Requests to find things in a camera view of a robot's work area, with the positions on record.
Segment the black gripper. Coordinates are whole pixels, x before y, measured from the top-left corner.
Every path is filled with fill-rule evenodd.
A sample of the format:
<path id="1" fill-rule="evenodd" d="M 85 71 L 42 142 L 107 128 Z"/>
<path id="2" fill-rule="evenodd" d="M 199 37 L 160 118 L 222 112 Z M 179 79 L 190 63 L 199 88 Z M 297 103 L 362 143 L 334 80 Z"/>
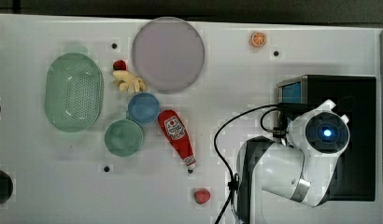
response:
<path id="1" fill-rule="evenodd" d="M 286 117 L 298 117 L 315 108 L 315 105 L 309 104 L 279 103 L 277 105 L 277 110 Z"/>

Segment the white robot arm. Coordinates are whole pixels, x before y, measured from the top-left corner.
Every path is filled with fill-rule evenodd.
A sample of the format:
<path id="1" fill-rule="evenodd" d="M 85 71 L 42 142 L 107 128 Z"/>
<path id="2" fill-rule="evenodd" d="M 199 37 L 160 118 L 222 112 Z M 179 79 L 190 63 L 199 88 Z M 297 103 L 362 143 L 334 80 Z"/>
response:
<path id="1" fill-rule="evenodd" d="M 316 207 L 324 201 L 339 157 L 350 142 L 348 117 L 333 112 L 327 100 L 292 119 L 285 136 L 277 140 L 257 136 L 238 151 L 237 224 L 264 223 L 264 191 L 293 202 Z"/>

